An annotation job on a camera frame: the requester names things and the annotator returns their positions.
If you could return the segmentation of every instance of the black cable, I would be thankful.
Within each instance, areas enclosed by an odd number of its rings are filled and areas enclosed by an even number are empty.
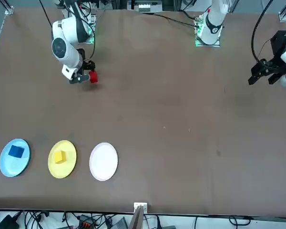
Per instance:
[[[63,212],[63,216],[62,216],[62,218],[64,217],[64,220],[66,221],[66,223],[67,223],[67,226],[68,226],[68,228],[70,228],[70,229],[72,229],[72,227],[69,225],[69,223],[68,223],[68,219],[67,219],[67,212],[66,211],[64,211]]]
[[[181,10],[181,12],[183,12],[185,15],[186,15],[186,17],[188,17],[189,19],[192,19],[192,20],[195,20],[195,16],[194,17],[191,17],[186,11],[184,11],[184,10]]]
[[[207,12],[207,10],[211,8],[211,6],[212,6],[212,5],[210,5],[208,8],[206,8],[205,12]]]
[[[148,229],[150,229],[150,228],[149,228],[149,224],[148,224],[148,220],[147,220],[147,218],[146,218],[146,215],[144,215],[144,218],[145,218],[145,220],[146,220]]]
[[[270,40],[271,40],[271,38],[270,38],[270,39],[268,39],[267,41],[265,41],[265,43],[263,44],[263,46],[262,46],[261,50],[260,50],[260,51],[259,51],[259,53],[258,53],[257,58],[258,58],[258,57],[259,57],[259,55],[261,54],[261,52],[262,52],[263,47],[265,46],[265,44],[266,44],[268,41],[270,41]]]
[[[41,0],[38,0],[38,1],[40,2],[40,5],[41,5],[41,7],[42,7],[42,9],[43,9],[43,12],[44,12],[44,14],[46,15],[46,17],[47,17],[47,19],[48,19],[48,22],[49,22],[49,24],[50,24],[50,26],[51,26],[51,28],[52,28],[52,23],[50,22],[50,19],[49,19],[48,15],[47,15],[46,10],[45,10],[44,7],[43,7],[43,4],[42,4]]]
[[[182,25],[187,25],[187,26],[192,26],[192,27],[195,27],[195,28],[199,28],[198,25],[192,25],[192,24],[189,24],[189,23],[186,23],[186,22],[178,21],[178,20],[175,20],[175,19],[163,16],[163,15],[160,15],[160,14],[153,14],[153,15],[154,16],[158,16],[158,17],[162,17],[162,18],[166,18],[166,19],[171,20],[171,21],[175,21],[175,22],[180,23]]]
[[[89,58],[86,58],[84,61],[91,59],[91,58],[93,57],[93,55],[94,55],[94,52],[95,52],[95,33],[94,33],[94,30],[93,30],[92,26],[91,26],[88,22],[86,22],[83,18],[77,17],[77,16],[76,16],[72,11],[70,11],[67,7],[64,6],[64,8],[66,9],[66,11],[70,12],[71,14],[73,14],[77,19],[80,19],[80,20],[82,20],[83,22],[85,22],[85,23],[91,28],[92,33],[93,33],[93,39],[94,39],[93,51],[92,51],[91,56],[90,56]]]
[[[102,226],[105,222],[101,223],[101,224],[99,225],[99,227],[98,227],[98,228],[96,228],[96,229],[101,228],[101,226]]]
[[[196,229],[197,220],[198,220],[198,216],[197,216],[196,219],[195,219],[194,229]]]
[[[236,226],[236,229],[238,228],[238,226],[248,226],[251,223],[251,219],[248,219],[247,223],[238,223],[234,216],[229,216],[229,221],[232,225]]]
[[[188,6],[191,5],[191,3],[192,3],[193,5],[195,5],[196,2],[197,2],[197,0],[191,0],[191,1],[186,5],[186,7],[184,7],[183,10],[185,10],[186,8],[188,8]]]
[[[31,229],[33,229],[33,226],[34,226],[34,223],[35,223],[35,221],[37,222],[37,226],[40,228],[40,229],[43,229],[42,228],[42,226],[40,225],[40,223],[39,223],[39,220],[38,220],[38,217],[40,216],[42,214],[42,212],[40,212],[38,215],[35,215],[35,212],[33,212],[33,214],[32,213],[30,213],[30,215],[33,217],[33,223],[32,223],[32,226],[31,226]]]
[[[85,15],[85,14],[82,12],[84,18],[87,18],[87,17],[90,15],[90,13],[91,13],[91,5],[89,4],[89,8],[88,8],[86,5],[84,5],[84,4],[82,4],[82,5],[83,5],[84,7],[86,7],[86,9],[89,10],[89,12],[87,13],[87,15]]]
[[[256,29],[257,29],[259,23],[261,22],[261,20],[262,20],[264,14],[266,13],[267,9],[269,8],[269,6],[271,5],[272,2],[273,2],[273,0],[270,0],[270,1],[268,2],[268,4],[266,5],[265,9],[264,9],[263,12],[261,13],[261,15],[259,16],[259,18],[258,18],[258,20],[257,20],[257,22],[256,22],[256,24],[255,24],[255,27],[254,27],[253,32],[252,32],[252,38],[251,38],[251,51],[252,51],[252,55],[253,55],[254,59],[255,59],[258,63],[260,63],[260,65],[262,65],[264,68],[266,68],[266,69],[271,69],[271,70],[278,70],[278,68],[273,68],[273,67],[267,66],[267,65],[265,65],[263,62],[261,62],[261,61],[258,59],[258,57],[256,56],[255,51],[254,51],[254,37],[255,37]]]

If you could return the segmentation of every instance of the blue block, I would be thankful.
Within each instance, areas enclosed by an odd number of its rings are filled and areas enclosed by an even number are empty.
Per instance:
[[[12,145],[9,151],[9,155],[17,158],[21,158],[24,148]]]

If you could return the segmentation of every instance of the brown table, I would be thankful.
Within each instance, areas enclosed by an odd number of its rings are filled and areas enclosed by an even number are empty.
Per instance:
[[[61,19],[47,9],[51,21]],[[165,15],[190,22],[182,13]],[[0,153],[14,138],[31,147],[18,177],[0,172],[0,208],[286,217],[286,88],[249,86],[258,15],[228,15],[221,48],[196,48],[194,31],[134,11],[106,11],[97,27],[99,83],[70,85],[51,52],[42,9],[15,9],[0,36]],[[265,15],[255,49],[277,30]],[[92,46],[85,46],[90,55]],[[262,56],[271,57],[267,44]],[[70,140],[74,171],[48,171],[51,147]],[[119,154],[108,181],[89,171],[91,150]]]

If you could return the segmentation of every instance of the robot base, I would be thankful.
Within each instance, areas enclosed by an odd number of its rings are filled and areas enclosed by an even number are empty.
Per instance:
[[[204,22],[203,22],[203,15],[200,15],[198,18],[196,18],[194,20],[194,25],[198,25],[199,26],[199,28],[195,28],[195,46],[197,46],[197,47],[201,47],[201,46],[220,47],[220,41],[219,41],[220,34],[219,34],[219,37],[218,37],[217,41],[214,44],[211,44],[211,45],[204,43],[198,37],[198,33],[201,32],[201,28],[202,28],[203,24],[204,24]]]

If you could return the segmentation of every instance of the metal clamp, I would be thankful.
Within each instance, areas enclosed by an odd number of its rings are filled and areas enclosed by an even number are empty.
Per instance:
[[[7,0],[0,0],[0,3],[5,8],[5,15],[12,15],[14,13],[14,7],[11,6]]]
[[[280,18],[280,22],[286,22],[286,5],[278,13],[278,16]]]

